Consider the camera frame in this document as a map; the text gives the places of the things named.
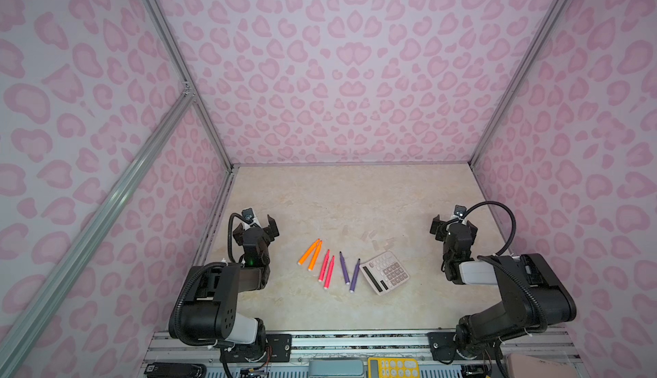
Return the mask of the orange highlighter pen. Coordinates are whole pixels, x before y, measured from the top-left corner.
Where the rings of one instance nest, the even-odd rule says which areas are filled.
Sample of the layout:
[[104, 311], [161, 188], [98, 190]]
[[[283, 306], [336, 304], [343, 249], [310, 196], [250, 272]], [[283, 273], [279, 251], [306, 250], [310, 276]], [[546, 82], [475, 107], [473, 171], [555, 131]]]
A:
[[319, 239], [315, 243], [315, 249], [313, 251], [313, 255], [311, 257], [311, 261], [310, 261], [309, 266], [308, 266], [308, 270], [310, 272], [313, 272], [314, 268], [316, 267], [316, 263], [318, 261], [318, 258], [319, 258], [320, 252], [322, 250], [322, 247], [323, 247], [323, 241], [321, 241], [321, 239]]
[[320, 239], [317, 239], [310, 247], [306, 250], [306, 252], [302, 255], [302, 257], [297, 261], [298, 265], [303, 265], [305, 261], [311, 256], [311, 254], [314, 253], [314, 251], [317, 249], [318, 244], [320, 242]]

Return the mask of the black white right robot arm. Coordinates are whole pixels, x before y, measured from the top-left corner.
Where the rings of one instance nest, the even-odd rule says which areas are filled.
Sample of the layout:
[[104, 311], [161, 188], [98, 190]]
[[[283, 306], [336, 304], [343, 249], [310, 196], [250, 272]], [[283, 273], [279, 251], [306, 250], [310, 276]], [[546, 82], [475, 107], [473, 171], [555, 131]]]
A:
[[459, 217], [435, 217], [429, 232], [442, 243], [441, 271], [455, 285], [498, 288], [501, 301], [479, 313], [462, 316], [450, 344], [450, 359], [477, 359], [495, 345], [548, 327], [569, 323], [577, 315], [571, 294], [546, 259], [538, 254], [472, 256], [477, 227]]

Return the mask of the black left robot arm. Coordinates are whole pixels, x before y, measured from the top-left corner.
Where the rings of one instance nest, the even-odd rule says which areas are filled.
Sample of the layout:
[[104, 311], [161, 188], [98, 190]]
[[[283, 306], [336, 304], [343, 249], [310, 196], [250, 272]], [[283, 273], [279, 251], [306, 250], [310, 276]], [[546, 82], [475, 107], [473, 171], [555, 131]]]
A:
[[188, 347], [210, 347], [223, 351], [227, 362], [267, 359], [265, 324], [259, 318], [237, 311], [242, 292], [265, 289], [270, 279], [270, 244], [280, 235], [273, 217], [262, 227], [245, 215], [244, 229], [232, 229], [229, 240], [244, 250], [241, 261], [214, 262], [189, 270], [169, 318], [169, 336]]

